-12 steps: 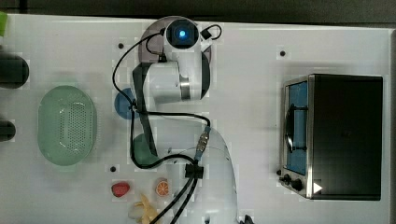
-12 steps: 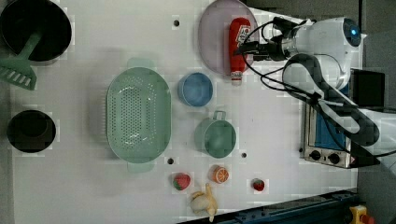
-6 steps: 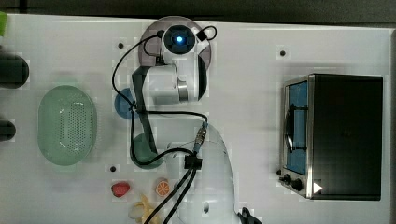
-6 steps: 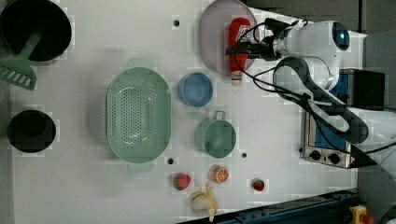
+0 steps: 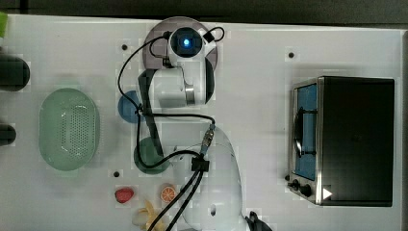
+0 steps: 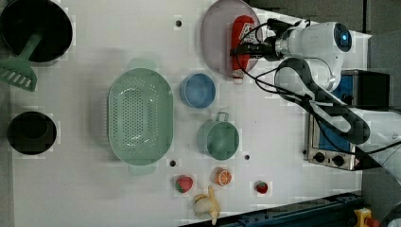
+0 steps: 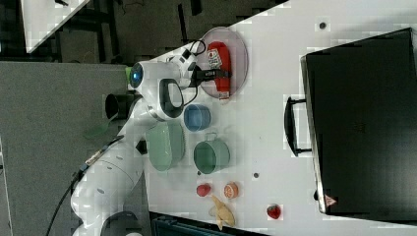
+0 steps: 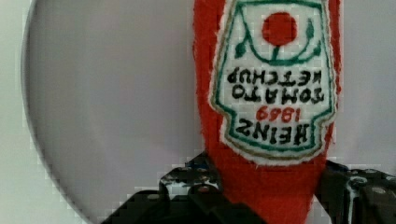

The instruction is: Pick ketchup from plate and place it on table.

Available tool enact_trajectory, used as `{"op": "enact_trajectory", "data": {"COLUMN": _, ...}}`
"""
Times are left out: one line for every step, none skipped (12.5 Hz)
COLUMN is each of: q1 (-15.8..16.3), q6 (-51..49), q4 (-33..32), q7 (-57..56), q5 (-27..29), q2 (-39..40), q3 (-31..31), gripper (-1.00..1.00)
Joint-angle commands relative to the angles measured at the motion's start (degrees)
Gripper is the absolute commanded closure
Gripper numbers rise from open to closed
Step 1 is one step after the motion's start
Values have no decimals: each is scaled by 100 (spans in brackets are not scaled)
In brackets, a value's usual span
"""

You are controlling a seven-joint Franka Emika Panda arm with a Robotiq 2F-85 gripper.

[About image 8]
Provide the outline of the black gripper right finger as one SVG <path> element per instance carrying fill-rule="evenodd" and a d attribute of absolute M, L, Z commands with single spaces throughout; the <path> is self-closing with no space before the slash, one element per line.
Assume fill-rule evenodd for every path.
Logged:
<path fill-rule="evenodd" d="M 395 191 L 394 175 L 326 161 L 315 196 L 332 224 L 396 224 Z"/>

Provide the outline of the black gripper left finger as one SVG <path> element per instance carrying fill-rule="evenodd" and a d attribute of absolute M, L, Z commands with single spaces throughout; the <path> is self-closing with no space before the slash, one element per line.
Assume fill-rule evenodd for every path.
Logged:
<path fill-rule="evenodd" d="M 157 190 L 135 193 L 101 224 L 265 224 L 223 194 L 219 172 L 203 152 L 164 175 Z"/>

